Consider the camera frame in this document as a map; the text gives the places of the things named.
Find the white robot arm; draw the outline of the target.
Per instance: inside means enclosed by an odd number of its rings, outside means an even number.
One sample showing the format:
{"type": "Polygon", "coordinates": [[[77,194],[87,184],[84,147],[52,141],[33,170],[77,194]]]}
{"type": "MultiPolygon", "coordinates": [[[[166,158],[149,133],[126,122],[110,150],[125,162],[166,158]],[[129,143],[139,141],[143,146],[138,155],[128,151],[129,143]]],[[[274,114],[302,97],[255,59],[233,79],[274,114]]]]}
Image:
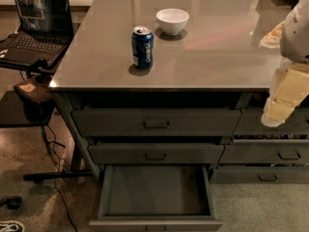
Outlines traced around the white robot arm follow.
{"type": "Polygon", "coordinates": [[[309,0],[299,0],[261,45],[275,37],[284,59],[272,76],[261,117],[262,124],[269,128],[284,124],[309,95],[309,0]]]}

